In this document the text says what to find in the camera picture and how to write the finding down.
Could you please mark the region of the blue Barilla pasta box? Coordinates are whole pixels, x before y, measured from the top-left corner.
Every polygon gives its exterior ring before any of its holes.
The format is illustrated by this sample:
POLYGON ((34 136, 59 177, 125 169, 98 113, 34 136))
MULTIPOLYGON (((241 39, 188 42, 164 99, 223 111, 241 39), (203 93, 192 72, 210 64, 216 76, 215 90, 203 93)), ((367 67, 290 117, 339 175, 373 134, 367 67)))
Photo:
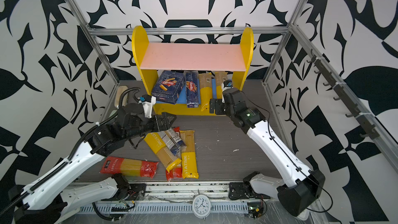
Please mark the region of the blue Barilla pasta box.
POLYGON ((163 71, 151 90, 151 95, 157 101, 176 104, 185 82, 184 74, 172 71, 163 71))

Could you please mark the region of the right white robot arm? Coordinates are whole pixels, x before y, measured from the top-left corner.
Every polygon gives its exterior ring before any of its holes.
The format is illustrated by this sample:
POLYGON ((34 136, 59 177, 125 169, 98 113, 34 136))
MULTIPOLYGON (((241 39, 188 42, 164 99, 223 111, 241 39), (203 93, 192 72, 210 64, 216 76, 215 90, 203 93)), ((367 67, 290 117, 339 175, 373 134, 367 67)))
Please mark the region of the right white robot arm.
POLYGON ((221 99, 211 99, 210 113, 226 115, 251 138, 267 155, 281 175, 281 179, 261 173, 249 177, 249 185, 259 195, 277 199, 283 208, 299 220, 307 220, 310 206, 324 191, 325 176, 311 170, 284 144, 271 128, 265 116, 254 106, 247 106, 248 98, 236 89, 223 92, 221 99))

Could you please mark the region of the yellow spaghetti bag with barcode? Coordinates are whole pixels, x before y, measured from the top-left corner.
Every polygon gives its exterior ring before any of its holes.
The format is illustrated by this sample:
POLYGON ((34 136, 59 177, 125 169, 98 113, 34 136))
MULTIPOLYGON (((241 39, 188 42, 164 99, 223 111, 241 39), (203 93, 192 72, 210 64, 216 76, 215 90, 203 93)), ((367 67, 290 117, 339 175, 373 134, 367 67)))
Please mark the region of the yellow spaghetti bag with barcode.
POLYGON ((222 86, 223 83, 227 80, 228 74, 227 72, 215 72, 215 80, 216 80, 216 98, 222 98, 222 86))

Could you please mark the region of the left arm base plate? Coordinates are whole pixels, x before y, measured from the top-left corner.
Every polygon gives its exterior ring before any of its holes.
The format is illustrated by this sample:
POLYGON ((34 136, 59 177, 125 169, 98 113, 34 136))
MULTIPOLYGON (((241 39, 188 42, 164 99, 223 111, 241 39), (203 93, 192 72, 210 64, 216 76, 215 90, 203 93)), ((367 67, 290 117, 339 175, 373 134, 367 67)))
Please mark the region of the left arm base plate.
POLYGON ((146 184, 133 183, 129 187, 122 187, 117 191, 115 197, 119 200, 136 201, 142 199, 146 195, 146 184))

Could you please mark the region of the blue Barilla spaghetti bag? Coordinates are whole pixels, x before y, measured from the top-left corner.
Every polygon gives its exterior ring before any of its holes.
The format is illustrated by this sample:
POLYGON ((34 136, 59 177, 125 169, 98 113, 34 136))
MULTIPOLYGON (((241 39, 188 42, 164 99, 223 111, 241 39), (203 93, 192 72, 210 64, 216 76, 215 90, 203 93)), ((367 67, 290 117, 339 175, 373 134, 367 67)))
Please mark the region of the blue Barilla spaghetti bag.
POLYGON ((199 74, 197 71, 185 71, 186 80, 186 103, 187 108, 198 108, 199 106, 199 74))

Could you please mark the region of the plain yellow spaghetti bag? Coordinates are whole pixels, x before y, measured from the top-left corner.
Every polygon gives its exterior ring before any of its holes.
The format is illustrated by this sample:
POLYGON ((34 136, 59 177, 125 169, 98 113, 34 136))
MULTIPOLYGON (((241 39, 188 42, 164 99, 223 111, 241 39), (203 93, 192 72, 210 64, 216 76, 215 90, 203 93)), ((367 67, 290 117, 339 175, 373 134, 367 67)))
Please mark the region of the plain yellow spaghetti bag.
POLYGON ((209 111, 210 101, 212 99, 212 77, 210 73, 199 74, 201 111, 209 111))

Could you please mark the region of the clear blue label noodle pack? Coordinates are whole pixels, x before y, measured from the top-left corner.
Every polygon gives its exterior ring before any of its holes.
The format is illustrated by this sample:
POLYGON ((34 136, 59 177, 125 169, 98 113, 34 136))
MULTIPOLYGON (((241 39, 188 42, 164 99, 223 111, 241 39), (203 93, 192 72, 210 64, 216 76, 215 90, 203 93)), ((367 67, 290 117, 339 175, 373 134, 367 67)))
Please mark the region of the clear blue label noodle pack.
POLYGON ((185 142, 180 138, 179 133, 175 132, 173 128, 166 131, 160 131, 158 134, 166 144, 167 148, 174 155, 177 155, 180 150, 186 146, 185 142))

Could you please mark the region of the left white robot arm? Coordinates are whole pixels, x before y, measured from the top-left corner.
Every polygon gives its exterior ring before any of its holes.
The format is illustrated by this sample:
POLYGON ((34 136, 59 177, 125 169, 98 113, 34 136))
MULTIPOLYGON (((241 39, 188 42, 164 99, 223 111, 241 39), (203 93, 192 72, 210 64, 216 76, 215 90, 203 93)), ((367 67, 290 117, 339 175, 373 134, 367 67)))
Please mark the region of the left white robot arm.
POLYGON ((168 130, 177 118, 169 113, 152 115, 151 112, 152 108, 142 103, 119 107, 111 117, 87 131, 57 166, 23 188, 10 190, 11 202, 1 215, 13 213, 17 224, 54 224, 86 204, 126 198, 131 187, 121 173, 99 183, 66 188, 87 169, 122 148, 126 141, 168 130))

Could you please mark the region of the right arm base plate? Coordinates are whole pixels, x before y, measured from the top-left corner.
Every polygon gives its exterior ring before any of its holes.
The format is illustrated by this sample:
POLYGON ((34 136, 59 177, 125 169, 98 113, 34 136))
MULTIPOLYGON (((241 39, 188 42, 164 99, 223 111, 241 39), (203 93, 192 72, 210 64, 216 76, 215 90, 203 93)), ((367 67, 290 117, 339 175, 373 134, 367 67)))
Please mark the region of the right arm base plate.
POLYGON ((258 195, 253 191, 252 187, 245 182, 240 183, 229 183, 229 194, 230 200, 240 199, 255 199, 258 195))

